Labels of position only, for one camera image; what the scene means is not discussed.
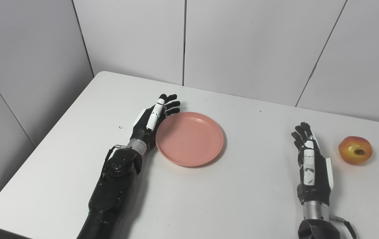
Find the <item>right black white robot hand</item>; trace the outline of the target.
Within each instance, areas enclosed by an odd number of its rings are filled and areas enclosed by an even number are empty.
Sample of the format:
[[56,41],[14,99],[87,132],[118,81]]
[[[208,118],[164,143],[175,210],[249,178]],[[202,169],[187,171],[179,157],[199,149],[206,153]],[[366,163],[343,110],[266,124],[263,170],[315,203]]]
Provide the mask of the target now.
[[297,196],[300,203],[318,201],[329,206],[333,188],[331,160],[321,154],[317,138],[308,123],[303,121],[297,125],[291,136],[298,150],[300,183]]

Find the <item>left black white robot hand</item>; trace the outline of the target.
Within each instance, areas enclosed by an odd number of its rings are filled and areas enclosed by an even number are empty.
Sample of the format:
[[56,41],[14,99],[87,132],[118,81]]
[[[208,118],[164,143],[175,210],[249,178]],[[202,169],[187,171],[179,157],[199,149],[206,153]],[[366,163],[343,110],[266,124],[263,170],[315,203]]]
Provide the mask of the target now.
[[130,139],[142,141],[147,149],[153,148],[159,125],[169,116],[180,112],[181,102],[177,97],[177,94],[162,94],[152,107],[143,110]]

